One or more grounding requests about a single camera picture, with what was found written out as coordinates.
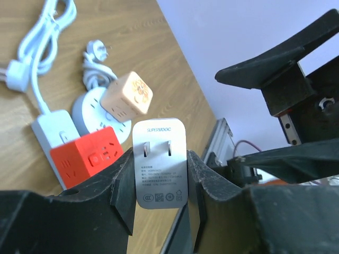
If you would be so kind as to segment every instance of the white wall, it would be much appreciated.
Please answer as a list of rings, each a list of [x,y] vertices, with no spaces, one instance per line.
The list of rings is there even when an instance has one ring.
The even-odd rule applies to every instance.
[[[338,0],[158,0],[216,118],[225,117],[234,141],[251,140],[263,150],[287,146],[277,119],[259,90],[219,84],[216,72],[274,47],[331,8]],[[339,36],[305,58],[309,74],[339,55]],[[242,145],[242,154],[254,150]]]

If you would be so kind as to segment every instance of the white power adapter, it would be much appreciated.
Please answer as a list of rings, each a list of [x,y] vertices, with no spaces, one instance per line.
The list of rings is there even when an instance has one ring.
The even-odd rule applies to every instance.
[[[105,91],[105,87],[99,86],[81,95],[73,104],[72,119],[81,136],[111,126],[122,144],[131,132],[132,122],[129,120],[120,123],[100,105]]]
[[[178,119],[138,122],[132,131],[137,200],[146,209],[188,200],[186,131]]]
[[[80,137],[74,126],[72,118],[66,110],[58,110],[48,114],[39,115],[32,123],[32,129],[37,137],[60,185],[66,186],[51,158],[50,150],[64,143]]]

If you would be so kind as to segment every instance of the white circular base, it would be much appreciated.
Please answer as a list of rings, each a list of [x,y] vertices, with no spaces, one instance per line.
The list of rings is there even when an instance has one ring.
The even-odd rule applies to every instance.
[[[73,104],[73,122],[81,136],[112,126],[119,143],[124,143],[131,132],[132,122],[120,123],[100,105],[105,91],[105,87],[95,87],[81,95]]]

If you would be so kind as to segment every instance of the socket hole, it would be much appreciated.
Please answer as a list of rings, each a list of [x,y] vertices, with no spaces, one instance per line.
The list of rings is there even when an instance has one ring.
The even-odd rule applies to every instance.
[[[63,192],[60,193],[60,197],[63,197],[63,196],[69,196],[69,195],[74,195],[74,194],[77,194],[79,193],[79,190],[78,189],[67,189],[67,190],[64,190]]]

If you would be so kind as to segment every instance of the wooden table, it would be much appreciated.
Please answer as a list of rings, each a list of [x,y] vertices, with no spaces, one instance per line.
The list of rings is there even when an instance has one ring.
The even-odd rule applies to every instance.
[[[136,71],[154,92],[149,114],[133,124],[151,118],[179,118],[186,127],[188,149],[202,154],[215,117],[156,0],[81,0],[76,5],[78,17],[59,38],[52,70],[39,78],[51,110],[70,110],[73,101],[85,92],[82,51],[89,40],[100,39],[112,46],[105,61],[107,66],[118,76]],[[42,6],[43,0],[2,0],[2,65],[16,58],[17,46],[36,22]],[[20,94],[1,85],[0,97],[0,189],[29,189],[42,195],[60,193],[61,187],[30,127],[39,115],[31,89]],[[131,145],[129,137],[124,150]],[[159,253],[176,212],[137,206],[128,253]]]

